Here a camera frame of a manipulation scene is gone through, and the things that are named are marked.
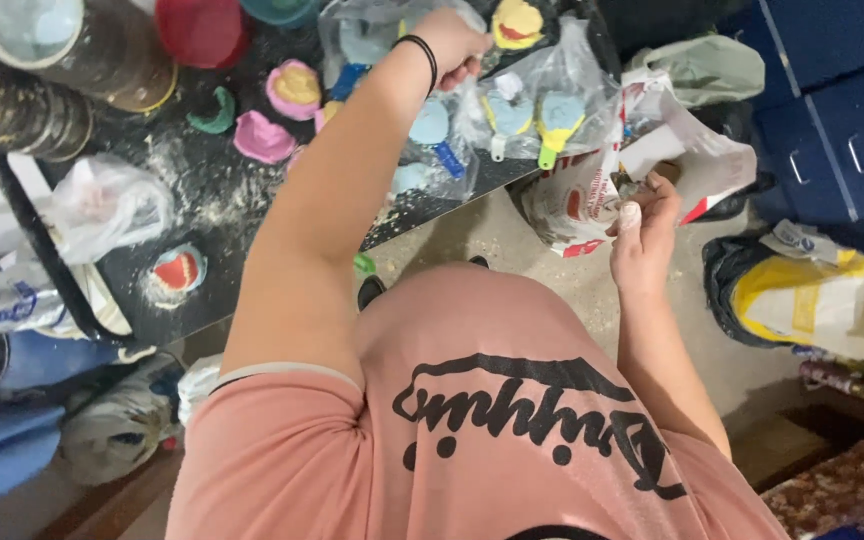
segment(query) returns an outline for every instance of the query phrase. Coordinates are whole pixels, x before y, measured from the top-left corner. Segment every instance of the cylindrical container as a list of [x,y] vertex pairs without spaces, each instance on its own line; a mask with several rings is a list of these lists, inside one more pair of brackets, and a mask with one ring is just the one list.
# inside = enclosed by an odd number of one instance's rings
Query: cylindrical container
[[133,113],[164,103],[179,76],[128,0],[0,0],[0,60]]
[[319,18],[319,0],[240,0],[252,17],[277,26],[293,29],[313,25]]
[[155,27],[176,62],[190,68],[231,68],[249,48],[238,0],[158,0]]
[[91,132],[88,99],[0,62],[0,151],[61,162],[82,151]]
[[114,362],[118,349],[89,339],[58,339],[27,329],[0,333],[0,390],[61,383]]

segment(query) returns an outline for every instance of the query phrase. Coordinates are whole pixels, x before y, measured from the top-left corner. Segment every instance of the person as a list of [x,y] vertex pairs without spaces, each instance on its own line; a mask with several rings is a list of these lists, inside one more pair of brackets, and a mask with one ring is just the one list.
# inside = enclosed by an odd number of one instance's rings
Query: person
[[[450,8],[413,34],[445,91],[492,44]],[[467,262],[356,314],[352,261],[431,72],[422,44],[396,44],[278,192],[167,538],[787,538],[731,463],[666,300],[668,180],[650,175],[610,231],[617,364],[552,291]]]

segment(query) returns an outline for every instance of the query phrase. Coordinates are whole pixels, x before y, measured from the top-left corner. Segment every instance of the cabinet handle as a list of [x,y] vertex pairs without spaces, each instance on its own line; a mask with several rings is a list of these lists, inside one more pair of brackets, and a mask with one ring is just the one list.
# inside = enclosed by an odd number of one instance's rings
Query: cabinet handle
[[852,163],[855,164],[855,170],[858,171],[858,174],[864,174],[864,169],[862,165],[858,162],[858,153],[856,153],[856,146],[853,145],[853,142],[858,139],[858,133],[852,135],[848,138],[848,153],[852,154]]
[[792,164],[792,172],[795,173],[795,179],[798,181],[799,184],[805,186],[810,182],[810,180],[802,179],[802,175],[799,174],[799,166],[795,164],[795,157],[796,155],[798,155],[798,153],[798,150],[793,150],[791,153],[789,153],[789,164]]

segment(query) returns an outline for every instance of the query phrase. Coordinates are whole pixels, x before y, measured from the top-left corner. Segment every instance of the pink t-shirt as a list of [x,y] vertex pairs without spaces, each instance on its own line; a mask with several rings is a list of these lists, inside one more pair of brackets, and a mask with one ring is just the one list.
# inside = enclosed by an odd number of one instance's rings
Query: pink t-shirt
[[655,428],[531,279],[440,267],[375,300],[356,339],[365,392],[308,364],[223,378],[189,425],[167,538],[787,538],[716,448]]

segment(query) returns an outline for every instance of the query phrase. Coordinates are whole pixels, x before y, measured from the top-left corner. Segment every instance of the hand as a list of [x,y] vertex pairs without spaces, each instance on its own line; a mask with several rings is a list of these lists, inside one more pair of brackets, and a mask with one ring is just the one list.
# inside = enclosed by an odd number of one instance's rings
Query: hand
[[650,172],[650,191],[622,203],[618,219],[606,230],[612,242],[609,265],[619,298],[662,298],[675,247],[675,225],[682,198],[668,179]]
[[476,56],[492,47],[492,36],[473,30],[453,7],[440,7],[418,22],[412,34],[428,43],[438,65],[436,88],[448,92],[468,76],[478,77]]

